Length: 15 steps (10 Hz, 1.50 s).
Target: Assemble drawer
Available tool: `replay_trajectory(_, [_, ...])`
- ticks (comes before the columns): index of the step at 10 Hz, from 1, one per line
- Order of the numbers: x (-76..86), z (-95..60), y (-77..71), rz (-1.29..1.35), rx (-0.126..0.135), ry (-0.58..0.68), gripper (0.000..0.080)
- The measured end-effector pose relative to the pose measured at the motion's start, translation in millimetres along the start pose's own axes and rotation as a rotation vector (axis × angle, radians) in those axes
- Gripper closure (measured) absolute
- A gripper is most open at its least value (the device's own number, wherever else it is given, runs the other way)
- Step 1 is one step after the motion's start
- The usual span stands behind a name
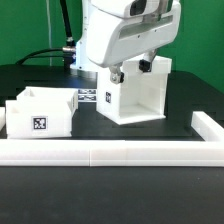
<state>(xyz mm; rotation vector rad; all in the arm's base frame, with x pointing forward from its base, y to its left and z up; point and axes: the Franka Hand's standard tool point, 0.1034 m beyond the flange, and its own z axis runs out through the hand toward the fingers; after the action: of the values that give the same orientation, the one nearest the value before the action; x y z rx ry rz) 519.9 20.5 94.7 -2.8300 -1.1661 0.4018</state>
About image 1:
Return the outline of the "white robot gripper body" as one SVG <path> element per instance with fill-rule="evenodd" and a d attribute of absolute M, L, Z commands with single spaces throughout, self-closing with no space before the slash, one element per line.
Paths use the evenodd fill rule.
<path fill-rule="evenodd" d="M 103 68 L 172 43 L 178 33 L 179 0 L 173 0 L 169 12 L 131 18 L 120 18 L 93 8 L 87 30 L 86 52 L 93 63 Z"/>

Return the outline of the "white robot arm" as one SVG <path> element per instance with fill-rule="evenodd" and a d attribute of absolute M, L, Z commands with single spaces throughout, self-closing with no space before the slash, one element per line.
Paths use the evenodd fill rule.
<path fill-rule="evenodd" d="M 136 57 L 140 71 L 149 72 L 157 50 L 174 41 L 180 0 L 81 0 L 82 34 L 75 49 L 73 70 L 89 77 L 101 67 L 112 82 L 124 81 L 124 61 Z"/>

